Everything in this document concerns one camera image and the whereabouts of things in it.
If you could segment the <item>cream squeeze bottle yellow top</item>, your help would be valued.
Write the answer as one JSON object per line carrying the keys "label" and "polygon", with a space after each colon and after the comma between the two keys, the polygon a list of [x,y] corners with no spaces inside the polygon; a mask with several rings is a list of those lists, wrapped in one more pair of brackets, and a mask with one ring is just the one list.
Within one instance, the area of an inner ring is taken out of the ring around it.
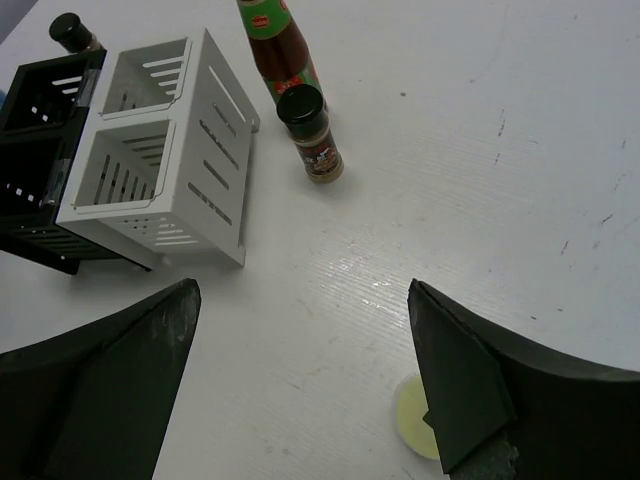
{"label": "cream squeeze bottle yellow top", "polygon": [[427,460],[439,461],[434,430],[424,420],[429,412],[419,374],[403,379],[392,397],[392,412],[396,432],[415,454]]}

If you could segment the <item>red sauce bottle green label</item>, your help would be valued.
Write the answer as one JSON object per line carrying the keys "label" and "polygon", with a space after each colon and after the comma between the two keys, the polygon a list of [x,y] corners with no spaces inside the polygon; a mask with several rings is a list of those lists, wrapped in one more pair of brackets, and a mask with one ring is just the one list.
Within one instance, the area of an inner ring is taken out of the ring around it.
{"label": "red sauce bottle green label", "polygon": [[306,40],[286,2],[237,1],[237,6],[254,62],[274,102],[299,84],[322,91]]}

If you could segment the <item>spice jar with brown label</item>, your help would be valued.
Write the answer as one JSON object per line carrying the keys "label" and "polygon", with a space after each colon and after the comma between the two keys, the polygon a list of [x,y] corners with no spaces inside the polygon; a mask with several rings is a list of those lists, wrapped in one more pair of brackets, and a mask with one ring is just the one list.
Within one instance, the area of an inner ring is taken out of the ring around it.
{"label": "spice jar with brown label", "polygon": [[336,180],[344,163],[331,132],[322,93],[308,84],[292,86],[278,100],[276,113],[289,131],[309,179],[316,183]]}

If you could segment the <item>dark spice jar black cap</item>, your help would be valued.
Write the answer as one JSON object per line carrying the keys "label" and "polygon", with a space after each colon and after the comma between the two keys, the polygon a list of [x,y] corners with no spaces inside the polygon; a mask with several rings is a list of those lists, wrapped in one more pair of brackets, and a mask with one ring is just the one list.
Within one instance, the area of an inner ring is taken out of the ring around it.
{"label": "dark spice jar black cap", "polygon": [[51,22],[49,36],[70,54],[103,48],[96,35],[72,12],[60,14]]}

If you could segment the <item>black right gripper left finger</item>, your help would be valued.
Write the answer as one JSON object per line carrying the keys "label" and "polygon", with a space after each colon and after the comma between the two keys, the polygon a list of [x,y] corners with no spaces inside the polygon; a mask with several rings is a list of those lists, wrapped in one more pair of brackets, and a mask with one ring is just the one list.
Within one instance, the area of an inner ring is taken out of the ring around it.
{"label": "black right gripper left finger", "polygon": [[195,336],[193,279],[1,356],[4,479],[150,479]]}

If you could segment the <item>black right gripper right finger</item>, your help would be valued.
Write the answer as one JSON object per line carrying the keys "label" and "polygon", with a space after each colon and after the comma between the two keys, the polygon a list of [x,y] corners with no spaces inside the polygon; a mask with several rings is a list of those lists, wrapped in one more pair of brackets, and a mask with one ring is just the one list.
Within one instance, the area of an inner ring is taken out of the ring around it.
{"label": "black right gripper right finger", "polygon": [[639,375],[546,347],[414,280],[427,411],[452,479],[635,479]]}

